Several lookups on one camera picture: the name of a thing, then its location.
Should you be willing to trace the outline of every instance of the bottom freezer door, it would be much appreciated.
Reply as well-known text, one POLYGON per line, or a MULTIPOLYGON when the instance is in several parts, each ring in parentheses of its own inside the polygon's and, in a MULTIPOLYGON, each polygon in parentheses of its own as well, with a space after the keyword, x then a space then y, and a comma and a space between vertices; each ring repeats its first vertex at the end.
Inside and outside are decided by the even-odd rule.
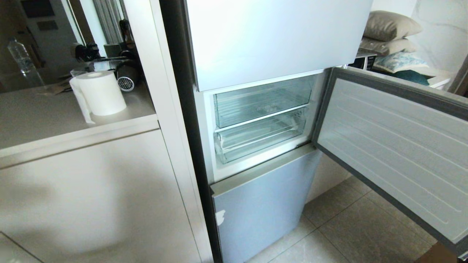
POLYGON ((245 262, 297 226, 321 155, 306 145, 211 186, 223 262, 245 262))
POLYGON ((333 69, 313 143, 458 255, 468 250, 468 99, 333 69))

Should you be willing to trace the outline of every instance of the paper towel roll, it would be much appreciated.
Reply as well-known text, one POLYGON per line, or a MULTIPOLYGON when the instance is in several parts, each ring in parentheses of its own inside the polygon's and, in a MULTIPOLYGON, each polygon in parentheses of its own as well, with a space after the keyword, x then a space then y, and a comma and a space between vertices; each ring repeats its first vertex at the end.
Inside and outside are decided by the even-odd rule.
POLYGON ((86 122, 94 123, 90 113, 106 116, 127 107, 112 71, 95 71, 70 80, 86 122))

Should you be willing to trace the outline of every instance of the beige tile floor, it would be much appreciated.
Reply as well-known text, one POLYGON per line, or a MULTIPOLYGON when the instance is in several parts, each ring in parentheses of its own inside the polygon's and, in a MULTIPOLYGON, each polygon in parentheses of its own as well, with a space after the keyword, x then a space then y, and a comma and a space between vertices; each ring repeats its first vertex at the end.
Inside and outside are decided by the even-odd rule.
POLYGON ((435 243, 352 176, 307 203, 299 225, 248 263, 411 263, 435 243))

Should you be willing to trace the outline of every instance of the refrigerator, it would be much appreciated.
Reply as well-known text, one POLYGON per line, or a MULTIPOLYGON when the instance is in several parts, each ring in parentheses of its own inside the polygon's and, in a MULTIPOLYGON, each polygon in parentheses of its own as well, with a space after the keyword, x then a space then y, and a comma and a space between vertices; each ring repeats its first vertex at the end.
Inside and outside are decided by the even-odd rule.
POLYGON ((346 66, 371 0, 160 3, 216 262, 297 226, 323 154, 463 257, 468 101, 346 66))

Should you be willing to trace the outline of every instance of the plastic water bottle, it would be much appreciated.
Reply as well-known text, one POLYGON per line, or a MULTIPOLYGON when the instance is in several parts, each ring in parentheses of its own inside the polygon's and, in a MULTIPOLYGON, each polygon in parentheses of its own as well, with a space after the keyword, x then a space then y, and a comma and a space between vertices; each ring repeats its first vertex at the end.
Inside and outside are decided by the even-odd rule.
POLYGON ((18 42, 16 38, 13 37, 10 39, 8 50, 10 51, 15 61, 18 63, 18 66, 21 69, 21 73, 26 74, 30 71, 36 70, 34 63, 32 63, 31 57, 26 51, 26 48, 23 44, 18 42))

